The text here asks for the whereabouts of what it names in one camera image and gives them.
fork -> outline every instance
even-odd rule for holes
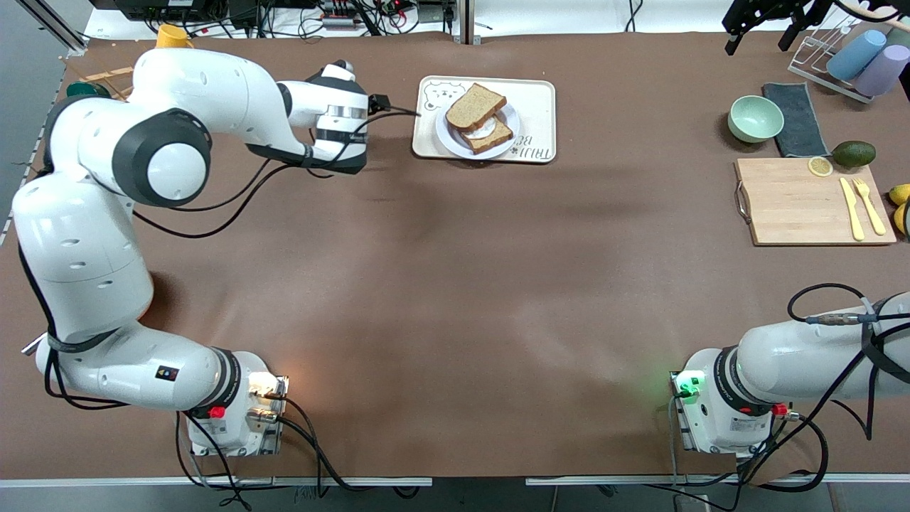
[[[878,217],[878,213],[875,211],[875,208],[873,208],[872,201],[869,200],[869,186],[866,185],[865,181],[863,181],[861,178],[854,178],[854,185],[856,186],[856,191],[859,192],[859,197],[863,198],[865,211],[869,214],[869,220],[872,222],[872,229],[875,231],[876,235],[884,235],[885,225]]]

white robotic arm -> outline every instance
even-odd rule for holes
[[[910,311],[910,292],[883,300],[874,314],[903,315]],[[825,313],[832,323],[849,315],[868,314],[866,307]],[[786,410],[780,404],[817,400],[860,351],[864,359],[834,390],[830,398],[866,397],[870,372],[875,393],[910,393],[910,331],[895,333],[882,347],[873,334],[907,323],[907,319],[877,323],[821,325],[791,320],[750,330],[737,346],[704,349],[694,354],[685,370],[672,377],[681,399],[680,426],[688,449],[733,453],[745,459],[770,434],[771,417]]]
[[[132,225],[136,202],[175,207],[205,186],[209,133],[260,156],[354,174],[366,163],[369,99],[344,61],[276,83],[246,59],[162,48],[136,62],[127,102],[73,97],[48,119],[44,176],[19,190],[20,256],[48,321],[36,365],[70,392],[189,411],[226,455],[273,453],[287,379],[252,353],[206,347],[141,325],[152,282]],[[310,146],[291,126],[315,128]],[[213,448],[190,426],[197,453]]]

knife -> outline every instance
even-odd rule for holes
[[[841,189],[844,189],[844,198],[847,200],[847,210],[850,211],[850,230],[853,231],[855,241],[865,240],[863,226],[859,224],[859,217],[856,215],[856,195],[853,187],[847,183],[846,179],[841,178]]]

yellow cup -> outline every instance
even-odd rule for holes
[[[155,48],[194,48],[187,31],[179,26],[162,25],[158,28]]]

white tray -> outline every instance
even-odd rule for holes
[[[427,159],[460,159],[436,137],[436,116],[444,116],[450,95],[462,94],[471,84],[480,84],[505,96],[518,111],[521,133],[515,145],[493,160],[547,163],[556,158],[556,87],[542,80],[508,78],[425,77],[420,81],[414,138],[411,148]]]

